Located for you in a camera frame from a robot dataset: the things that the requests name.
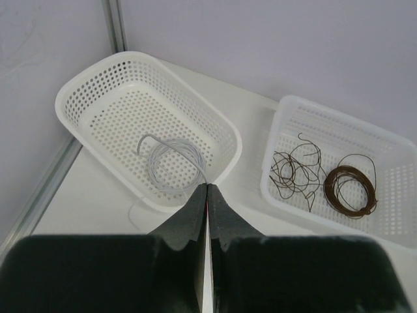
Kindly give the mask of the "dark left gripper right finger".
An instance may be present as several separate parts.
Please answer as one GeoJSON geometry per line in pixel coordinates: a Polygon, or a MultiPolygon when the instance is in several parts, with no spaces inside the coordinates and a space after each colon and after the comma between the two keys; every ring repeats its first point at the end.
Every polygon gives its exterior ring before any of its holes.
{"type": "Polygon", "coordinates": [[[359,235],[267,236],[207,188],[215,312],[411,312],[383,248],[359,235]]]}

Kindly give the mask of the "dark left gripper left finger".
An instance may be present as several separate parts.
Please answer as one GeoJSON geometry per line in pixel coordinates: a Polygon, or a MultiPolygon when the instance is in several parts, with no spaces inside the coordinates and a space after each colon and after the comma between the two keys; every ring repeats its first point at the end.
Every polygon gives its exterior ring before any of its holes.
{"type": "Polygon", "coordinates": [[[207,186],[148,234],[31,235],[1,265],[2,312],[200,312],[207,186]]]}

